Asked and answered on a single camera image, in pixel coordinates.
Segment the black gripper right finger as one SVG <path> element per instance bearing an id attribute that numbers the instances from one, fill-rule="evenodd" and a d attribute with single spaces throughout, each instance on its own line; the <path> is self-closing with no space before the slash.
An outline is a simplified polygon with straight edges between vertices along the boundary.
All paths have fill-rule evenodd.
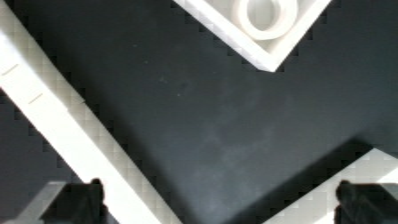
<path id="1" fill-rule="evenodd" d="M 335 224 L 398 224 L 398 184 L 340 182 Z"/>

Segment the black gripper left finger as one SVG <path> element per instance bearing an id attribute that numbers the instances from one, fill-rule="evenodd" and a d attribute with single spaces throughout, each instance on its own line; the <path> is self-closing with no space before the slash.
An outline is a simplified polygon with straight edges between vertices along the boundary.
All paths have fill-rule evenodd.
<path id="1" fill-rule="evenodd" d="M 40 220 L 45 224 L 107 224 L 106 190 L 100 179 L 63 187 Z"/>

